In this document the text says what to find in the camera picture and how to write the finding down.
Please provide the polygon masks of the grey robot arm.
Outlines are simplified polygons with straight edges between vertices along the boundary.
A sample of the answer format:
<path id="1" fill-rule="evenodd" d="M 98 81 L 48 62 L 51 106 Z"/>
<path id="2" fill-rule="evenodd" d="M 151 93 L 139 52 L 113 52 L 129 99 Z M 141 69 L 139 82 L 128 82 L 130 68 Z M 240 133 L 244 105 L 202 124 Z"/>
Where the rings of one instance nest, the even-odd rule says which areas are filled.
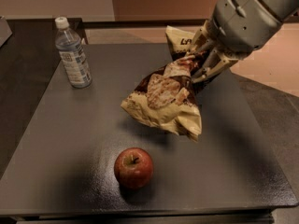
<path id="1" fill-rule="evenodd" d="M 197 33 L 205 43 L 191 49 L 209 52 L 192 81 L 206 81 L 261 49 L 298 8 L 299 0 L 219 0 Z"/>

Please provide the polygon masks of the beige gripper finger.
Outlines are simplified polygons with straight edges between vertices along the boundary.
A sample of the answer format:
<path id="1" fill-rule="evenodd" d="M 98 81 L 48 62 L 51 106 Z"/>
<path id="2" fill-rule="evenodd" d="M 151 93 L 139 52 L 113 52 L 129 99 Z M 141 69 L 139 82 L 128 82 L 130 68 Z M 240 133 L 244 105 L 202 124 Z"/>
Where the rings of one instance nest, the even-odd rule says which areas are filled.
<path id="1" fill-rule="evenodd" d="M 192 43 L 188 48 L 188 55 L 195 54 L 197 52 L 209 50 L 215 46 L 215 40 L 212 39 L 206 28 L 206 24 L 200 26 L 196 31 Z"/>
<path id="2" fill-rule="evenodd" d="M 202 67 L 192 75 L 192 82 L 199 83 L 212 78 L 238 62 L 238 56 L 229 50 L 214 48 Z"/>

